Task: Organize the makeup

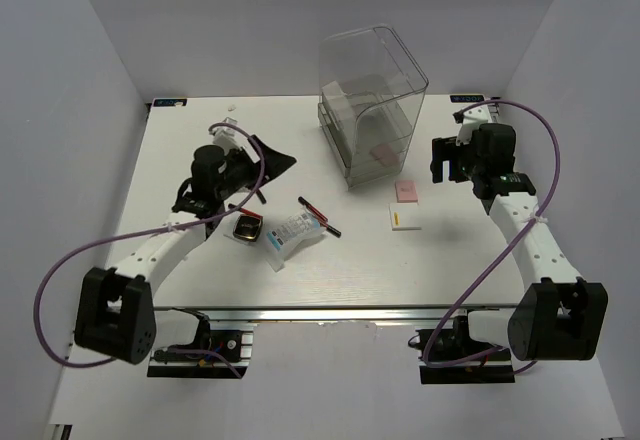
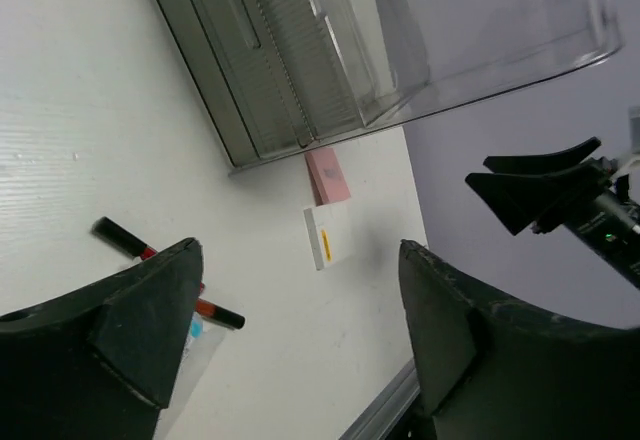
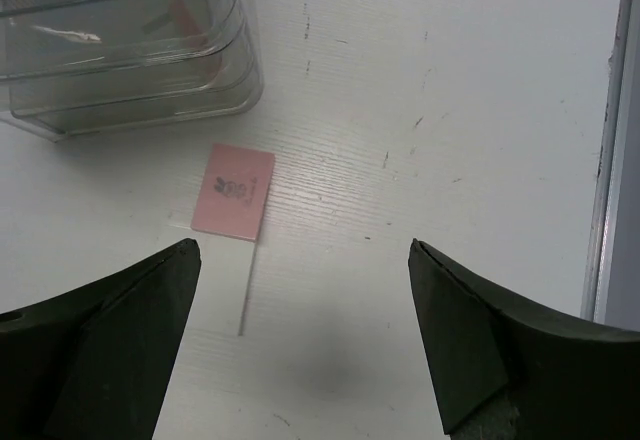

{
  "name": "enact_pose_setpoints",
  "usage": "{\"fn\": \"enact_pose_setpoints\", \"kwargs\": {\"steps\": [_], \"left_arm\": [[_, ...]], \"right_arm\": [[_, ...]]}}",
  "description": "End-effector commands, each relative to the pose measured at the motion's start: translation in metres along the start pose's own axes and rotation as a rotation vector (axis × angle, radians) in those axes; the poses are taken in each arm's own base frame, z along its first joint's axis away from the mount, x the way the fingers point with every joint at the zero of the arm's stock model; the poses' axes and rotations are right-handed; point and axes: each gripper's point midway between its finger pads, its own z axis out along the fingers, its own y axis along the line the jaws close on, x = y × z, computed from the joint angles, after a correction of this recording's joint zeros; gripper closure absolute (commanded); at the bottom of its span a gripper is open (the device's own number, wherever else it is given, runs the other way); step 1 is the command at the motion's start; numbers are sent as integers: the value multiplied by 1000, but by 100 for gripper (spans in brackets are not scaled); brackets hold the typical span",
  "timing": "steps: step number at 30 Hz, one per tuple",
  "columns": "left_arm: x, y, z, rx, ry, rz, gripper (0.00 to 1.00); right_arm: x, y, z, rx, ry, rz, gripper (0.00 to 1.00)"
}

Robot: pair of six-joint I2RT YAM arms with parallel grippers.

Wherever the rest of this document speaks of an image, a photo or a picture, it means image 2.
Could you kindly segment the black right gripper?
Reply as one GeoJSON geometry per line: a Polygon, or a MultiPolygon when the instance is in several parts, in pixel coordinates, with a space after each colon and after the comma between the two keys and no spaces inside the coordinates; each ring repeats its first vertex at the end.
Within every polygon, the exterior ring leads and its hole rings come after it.
{"type": "Polygon", "coordinates": [[[483,165],[492,173],[471,173],[465,182],[512,235],[532,224],[536,234],[563,226],[638,287],[639,203],[629,195],[630,169],[588,158],[600,146],[591,137],[554,153],[488,156],[483,165]]]}

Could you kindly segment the clear packet blue label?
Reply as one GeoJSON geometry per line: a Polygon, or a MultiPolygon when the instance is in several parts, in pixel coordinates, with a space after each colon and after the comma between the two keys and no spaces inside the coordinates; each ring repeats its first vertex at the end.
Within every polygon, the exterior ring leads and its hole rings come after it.
{"type": "Polygon", "coordinates": [[[193,314],[172,394],[172,411],[185,408],[225,336],[225,328],[193,314]]]}

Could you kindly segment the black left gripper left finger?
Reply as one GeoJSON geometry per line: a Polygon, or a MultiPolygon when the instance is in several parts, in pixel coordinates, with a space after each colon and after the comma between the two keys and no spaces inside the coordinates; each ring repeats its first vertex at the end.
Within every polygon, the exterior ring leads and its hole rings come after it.
{"type": "Polygon", "coordinates": [[[1,318],[4,439],[150,439],[169,406],[200,292],[186,238],[1,318]]]}

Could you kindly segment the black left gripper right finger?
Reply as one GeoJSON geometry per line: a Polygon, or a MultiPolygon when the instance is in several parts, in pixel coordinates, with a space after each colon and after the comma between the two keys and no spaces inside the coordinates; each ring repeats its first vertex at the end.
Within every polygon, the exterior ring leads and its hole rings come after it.
{"type": "Polygon", "coordinates": [[[639,332],[566,317],[405,240],[398,262],[421,401],[438,439],[635,439],[639,332]]]}

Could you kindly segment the clear acrylic makeup organizer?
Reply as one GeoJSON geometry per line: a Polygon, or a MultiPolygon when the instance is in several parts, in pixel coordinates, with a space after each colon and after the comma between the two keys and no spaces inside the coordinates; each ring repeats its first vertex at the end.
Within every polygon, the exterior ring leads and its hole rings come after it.
{"type": "Polygon", "coordinates": [[[233,169],[594,65],[612,0],[156,0],[233,169]]]}

